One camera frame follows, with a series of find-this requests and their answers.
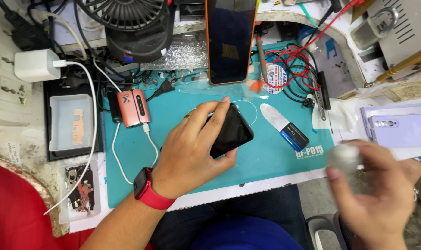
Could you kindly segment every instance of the red cable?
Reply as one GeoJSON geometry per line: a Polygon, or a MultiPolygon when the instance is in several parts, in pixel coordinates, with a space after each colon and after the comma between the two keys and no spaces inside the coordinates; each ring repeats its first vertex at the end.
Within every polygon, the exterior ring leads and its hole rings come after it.
{"type": "MultiPolygon", "coordinates": [[[[289,54],[288,55],[288,57],[286,58],[286,63],[287,63],[287,65],[289,65],[289,61],[291,61],[291,60],[296,60],[297,58],[297,55],[298,55],[298,52],[299,51],[301,51],[301,50],[303,50],[304,48],[306,48],[306,47],[308,47],[309,45],[311,45],[313,42],[315,42],[315,40],[317,40],[333,23],[334,23],[334,21],[335,20],[337,20],[342,14],[344,14],[347,10],[349,10],[352,6],[354,6],[354,5],[356,5],[356,4],[358,4],[358,3],[362,3],[363,1],[362,0],[352,0],[349,4],[347,4],[338,14],[337,14],[337,16],[328,24],[328,26],[326,26],[325,28],[324,28],[324,30],[322,30],[321,32],[320,32],[320,34],[318,35],[318,36],[316,36],[311,42],[309,42],[309,43],[307,43],[305,46],[303,46],[303,47],[301,47],[301,48],[298,48],[298,47],[296,47],[296,46],[294,46],[294,47],[290,47],[290,48],[288,48],[288,49],[286,49],[285,51],[278,51],[278,50],[272,50],[272,51],[268,51],[268,52],[266,52],[265,53],[265,56],[267,55],[267,54],[269,54],[269,53],[280,53],[280,56],[277,58],[277,59],[275,59],[274,61],[272,61],[272,64],[274,64],[274,63],[276,63],[276,62],[278,62],[279,60],[281,60],[281,61],[283,61],[283,59],[281,58],[284,54],[289,54]]],[[[306,57],[303,55],[303,54],[300,54],[300,56],[302,56],[303,57],[303,59],[307,62],[308,61],[308,59],[306,59],[306,57]]],[[[315,87],[313,87],[313,86],[309,86],[306,82],[305,82],[305,78],[307,78],[307,79],[309,79],[309,77],[307,76],[307,74],[308,74],[308,69],[305,69],[305,70],[303,70],[303,71],[301,71],[301,72],[294,72],[294,71],[292,71],[293,73],[294,73],[294,76],[295,77],[301,77],[302,78],[302,82],[303,82],[303,84],[306,86],[306,87],[308,87],[308,88],[310,88],[310,89],[314,89],[314,90],[319,90],[320,89],[320,85],[317,83],[317,88],[315,88],[315,87]]],[[[271,85],[269,82],[266,82],[266,84],[267,85],[269,85],[270,87],[272,87],[272,88],[283,88],[283,87],[285,87],[286,85],[288,85],[290,82],[291,82],[291,80],[293,79],[294,77],[292,76],[288,81],[286,81],[286,83],[285,84],[283,84],[283,85],[281,85],[281,86],[273,86],[273,85],[271,85]]]]}

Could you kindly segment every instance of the black smartphone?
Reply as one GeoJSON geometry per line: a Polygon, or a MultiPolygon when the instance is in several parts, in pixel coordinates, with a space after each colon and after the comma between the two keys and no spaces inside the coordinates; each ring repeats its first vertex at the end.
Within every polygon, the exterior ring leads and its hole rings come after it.
{"type": "Polygon", "coordinates": [[[247,78],[258,0],[206,0],[209,81],[247,78]]]}
{"type": "Polygon", "coordinates": [[[220,134],[210,149],[210,156],[214,159],[251,141],[253,131],[234,103],[230,104],[224,119],[220,134]]]}

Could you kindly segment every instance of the watch face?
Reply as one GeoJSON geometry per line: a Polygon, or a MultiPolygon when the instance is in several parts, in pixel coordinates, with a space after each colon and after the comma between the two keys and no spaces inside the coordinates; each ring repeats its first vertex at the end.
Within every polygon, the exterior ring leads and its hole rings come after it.
{"type": "Polygon", "coordinates": [[[136,199],[140,198],[138,196],[141,194],[141,192],[144,190],[146,186],[147,186],[146,168],[143,168],[138,173],[138,175],[136,176],[133,182],[133,193],[136,199]]]}

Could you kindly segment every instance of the smartphone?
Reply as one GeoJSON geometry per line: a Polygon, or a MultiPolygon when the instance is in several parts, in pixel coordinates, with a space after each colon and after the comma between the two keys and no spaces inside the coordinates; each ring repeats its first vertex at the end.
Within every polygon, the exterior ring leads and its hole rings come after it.
{"type": "Polygon", "coordinates": [[[214,159],[251,141],[253,131],[234,103],[230,104],[224,119],[220,134],[210,149],[210,156],[214,159]]]}
{"type": "Polygon", "coordinates": [[[206,0],[206,34],[211,84],[247,78],[258,0],[206,0]]]}
{"type": "Polygon", "coordinates": [[[387,148],[421,146],[421,114],[377,115],[369,119],[373,141],[387,148]]]}

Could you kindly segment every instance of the dark jeans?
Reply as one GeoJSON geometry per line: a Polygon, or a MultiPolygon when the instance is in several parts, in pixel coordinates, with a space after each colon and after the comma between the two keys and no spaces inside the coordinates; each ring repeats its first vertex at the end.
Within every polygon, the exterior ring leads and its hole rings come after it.
{"type": "Polygon", "coordinates": [[[150,243],[154,250],[188,250],[210,224],[235,216],[253,216],[279,224],[303,249],[309,248],[297,185],[167,212],[150,243]]]}

